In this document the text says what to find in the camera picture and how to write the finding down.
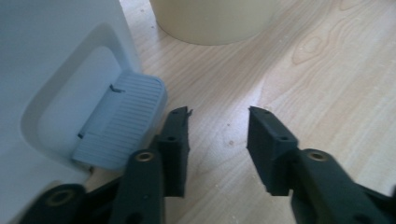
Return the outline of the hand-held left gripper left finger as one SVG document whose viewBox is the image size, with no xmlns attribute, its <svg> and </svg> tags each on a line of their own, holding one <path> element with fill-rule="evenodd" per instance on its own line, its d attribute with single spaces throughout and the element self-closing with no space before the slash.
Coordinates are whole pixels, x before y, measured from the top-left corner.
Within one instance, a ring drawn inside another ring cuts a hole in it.
<svg viewBox="0 0 396 224">
<path fill-rule="evenodd" d="M 172 110 L 149 147 L 131 155 L 108 224 L 165 223 L 165 199 L 185 196 L 190 115 L 186 106 Z"/>
</svg>

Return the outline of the cream round container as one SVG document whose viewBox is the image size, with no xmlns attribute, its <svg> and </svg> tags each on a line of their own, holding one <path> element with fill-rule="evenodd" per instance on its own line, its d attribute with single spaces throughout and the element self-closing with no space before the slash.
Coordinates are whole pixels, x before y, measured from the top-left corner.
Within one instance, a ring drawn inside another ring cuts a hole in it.
<svg viewBox="0 0 396 224">
<path fill-rule="evenodd" d="M 170 36 L 197 45 L 224 45 L 261 32 L 277 0 L 149 0 L 156 22 Z"/>
</svg>

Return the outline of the grey ribbed bin pedal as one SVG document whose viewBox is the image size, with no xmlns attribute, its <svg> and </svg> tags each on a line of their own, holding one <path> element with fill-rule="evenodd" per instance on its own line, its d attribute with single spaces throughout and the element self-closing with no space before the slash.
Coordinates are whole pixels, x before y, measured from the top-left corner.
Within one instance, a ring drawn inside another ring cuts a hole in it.
<svg viewBox="0 0 396 224">
<path fill-rule="evenodd" d="M 121 170 L 146 145 L 161 119 L 167 92 L 157 77 L 123 73 L 78 133 L 75 161 Z"/>
</svg>

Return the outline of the white pedal trash bin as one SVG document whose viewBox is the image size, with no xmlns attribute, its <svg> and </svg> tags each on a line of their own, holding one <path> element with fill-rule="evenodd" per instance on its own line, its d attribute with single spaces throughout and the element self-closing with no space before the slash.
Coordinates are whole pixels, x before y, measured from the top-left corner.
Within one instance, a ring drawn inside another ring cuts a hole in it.
<svg viewBox="0 0 396 224">
<path fill-rule="evenodd" d="M 78 133 L 141 65 L 120 0 L 0 0 L 0 224 L 47 187 L 82 183 Z"/>
</svg>

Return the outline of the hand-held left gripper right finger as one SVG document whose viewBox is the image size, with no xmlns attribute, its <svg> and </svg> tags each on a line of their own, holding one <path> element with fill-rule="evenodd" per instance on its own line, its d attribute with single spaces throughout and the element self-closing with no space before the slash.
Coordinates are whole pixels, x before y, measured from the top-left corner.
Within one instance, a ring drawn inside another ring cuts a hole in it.
<svg viewBox="0 0 396 224">
<path fill-rule="evenodd" d="M 247 150 L 273 196 L 290 196 L 297 224 L 392 224 L 392 198 L 355 183 L 335 158 L 298 148 L 270 111 L 249 109 Z"/>
</svg>

